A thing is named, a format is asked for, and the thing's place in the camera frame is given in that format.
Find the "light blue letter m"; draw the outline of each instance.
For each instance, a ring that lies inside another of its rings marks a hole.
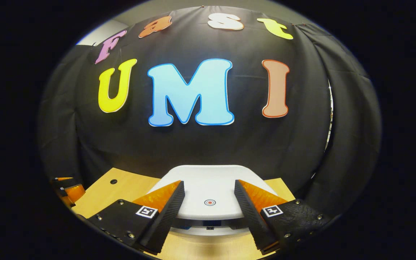
[[[152,126],[168,126],[173,116],[168,114],[166,100],[173,107],[181,123],[189,121],[195,103],[200,97],[200,112],[195,121],[200,125],[229,125],[234,115],[228,105],[228,70],[232,62],[223,59],[208,59],[198,66],[187,84],[173,64],[162,64],[149,69],[147,75],[153,79],[153,114],[149,117]]]

